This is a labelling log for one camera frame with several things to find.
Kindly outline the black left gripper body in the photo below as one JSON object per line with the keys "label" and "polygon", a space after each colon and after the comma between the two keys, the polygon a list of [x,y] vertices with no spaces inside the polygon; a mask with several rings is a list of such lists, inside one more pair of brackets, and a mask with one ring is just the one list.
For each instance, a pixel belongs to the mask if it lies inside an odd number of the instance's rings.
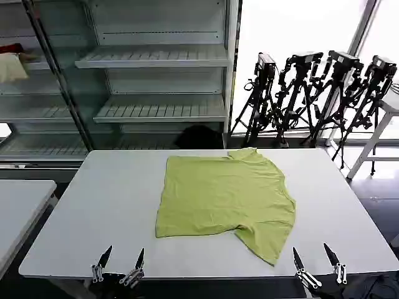
{"label": "black left gripper body", "polygon": [[119,273],[103,273],[102,280],[93,283],[96,298],[136,298],[135,290],[139,282],[139,273],[126,275]]}

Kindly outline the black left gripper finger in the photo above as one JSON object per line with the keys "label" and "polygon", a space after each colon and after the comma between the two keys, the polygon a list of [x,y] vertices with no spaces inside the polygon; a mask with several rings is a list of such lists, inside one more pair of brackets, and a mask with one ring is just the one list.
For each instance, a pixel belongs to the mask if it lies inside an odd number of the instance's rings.
{"label": "black left gripper finger", "polygon": [[119,280],[119,284],[123,286],[138,285],[140,280],[144,277],[144,270],[143,270],[144,256],[145,256],[145,248],[143,247],[137,258],[135,267]]}
{"label": "black left gripper finger", "polygon": [[103,270],[110,258],[113,246],[109,248],[100,256],[99,261],[96,264],[91,265],[92,270],[92,282],[98,283],[103,281]]}

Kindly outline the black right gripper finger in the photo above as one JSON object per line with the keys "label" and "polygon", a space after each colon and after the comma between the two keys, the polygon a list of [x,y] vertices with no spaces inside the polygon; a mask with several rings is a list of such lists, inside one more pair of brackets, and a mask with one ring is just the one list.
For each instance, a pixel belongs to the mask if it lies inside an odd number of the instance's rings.
{"label": "black right gripper finger", "polygon": [[305,286],[306,288],[321,288],[322,283],[305,269],[300,255],[298,254],[295,247],[292,248],[292,251],[294,256],[294,265],[297,269],[296,277],[301,281],[303,286]]}
{"label": "black right gripper finger", "polygon": [[323,245],[330,264],[333,266],[337,284],[347,284],[347,266],[340,262],[336,253],[326,243],[323,243]]}

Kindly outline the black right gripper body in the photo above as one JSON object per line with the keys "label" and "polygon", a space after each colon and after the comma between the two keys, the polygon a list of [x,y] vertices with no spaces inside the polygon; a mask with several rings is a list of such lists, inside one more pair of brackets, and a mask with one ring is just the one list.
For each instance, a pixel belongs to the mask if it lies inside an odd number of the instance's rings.
{"label": "black right gripper body", "polygon": [[343,292],[345,288],[338,287],[335,289],[312,289],[312,288],[307,288],[307,291],[312,295],[314,298],[321,298],[321,299],[343,299]]}

